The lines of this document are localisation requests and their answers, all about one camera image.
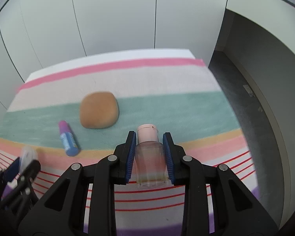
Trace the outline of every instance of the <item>makeup sponge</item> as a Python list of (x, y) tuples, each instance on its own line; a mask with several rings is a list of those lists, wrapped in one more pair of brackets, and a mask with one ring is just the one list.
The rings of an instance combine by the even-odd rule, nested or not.
[(80, 105), (80, 122), (85, 128), (106, 128), (119, 115), (115, 96), (110, 92), (95, 92), (85, 96)]

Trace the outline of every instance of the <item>table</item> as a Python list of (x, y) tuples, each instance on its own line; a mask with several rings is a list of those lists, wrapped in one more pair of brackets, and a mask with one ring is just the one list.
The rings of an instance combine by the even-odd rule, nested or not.
[[(94, 91), (110, 91), (119, 119), (106, 129), (79, 123), (79, 103)], [(81, 147), (65, 155), (57, 123), (66, 120)], [(74, 162), (89, 165), (112, 154), (130, 130), (145, 123), (169, 131), (186, 154), (207, 165), (226, 163), (258, 197), (255, 168), (236, 116), (202, 60), (189, 50), (156, 49), (105, 53), (63, 62), (32, 73), (19, 89), (0, 127), (0, 169), (20, 155), (25, 145), (38, 153), (41, 172), (33, 182), (40, 198)], [(85, 213), (87, 231), (92, 185)], [(210, 231), (214, 229), (207, 186)], [(184, 187), (168, 185), (140, 190), (115, 186), (119, 235), (180, 235)]]

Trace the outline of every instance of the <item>teal stripe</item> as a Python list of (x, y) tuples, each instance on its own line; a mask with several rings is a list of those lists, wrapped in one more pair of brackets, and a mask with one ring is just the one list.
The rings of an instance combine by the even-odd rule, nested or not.
[(130, 130), (145, 123), (159, 129), (159, 139), (169, 131), (176, 143), (213, 136), (239, 128), (222, 92), (120, 98), (119, 119), (106, 129), (86, 129), (79, 122), (79, 104), (8, 112), (0, 137), (37, 146), (63, 148), (58, 122), (66, 120), (82, 149), (114, 149)]

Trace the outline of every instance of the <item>baseboard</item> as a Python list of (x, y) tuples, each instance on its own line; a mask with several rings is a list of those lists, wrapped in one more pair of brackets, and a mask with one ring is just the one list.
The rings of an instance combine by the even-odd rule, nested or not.
[(218, 52), (222, 52), (222, 51), (224, 51), (224, 46), (215, 45), (214, 50), (215, 50), (215, 51), (218, 51)]
[(239, 62), (236, 56), (228, 48), (226, 47), (224, 48), (224, 53), (233, 62), (233, 64), (237, 67), (237, 69), (241, 72), (241, 74), (244, 76), (244, 78), (250, 85), (251, 89), (255, 93), (256, 97), (259, 99), (259, 102), (262, 105), (263, 110), (268, 117), (268, 120), (271, 124), (274, 136), (277, 141), (277, 145), (279, 148), (281, 161), (282, 161), (283, 179), (284, 179), (284, 203), (283, 203), (282, 219), (280, 223), (280, 228), (281, 228), (288, 220), (290, 199), (291, 199), (291, 173), (290, 173), (290, 167), (289, 167), (289, 158), (287, 155), (282, 132), (272, 112), (272, 109), (268, 104), (268, 101), (264, 97), (262, 91), (259, 89), (254, 79), (250, 76), (250, 74), (246, 71), (246, 69)]

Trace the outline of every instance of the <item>silver screw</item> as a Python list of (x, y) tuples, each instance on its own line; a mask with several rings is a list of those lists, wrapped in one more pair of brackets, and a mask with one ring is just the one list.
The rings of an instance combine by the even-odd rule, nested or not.
[(116, 155), (109, 155), (108, 160), (109, 161), (115, 161), (115, 160), (117, 160), (117, 156)]
[(225, 164), (220, 164), (219, 169), (222, 170), (222, 171), (225, 171), (225, 170), (228, 169), (228, 167)]
[(72, 168), (73, 170), (78, 170), (80, 167), (81, 167), (81, 165), (80, 165), (79, 163), (73, 163), (73, 164), (71, 165), (71, 168)]
[(25, 194), (30, 195), (30, 189), (28, 187), (25, 189)]
[(189, 156), (189, 155), (185, 155), (185, 156), (183, 157), (183, 160), (184, 160), (184, 161), (192, 161), (192, 157)]

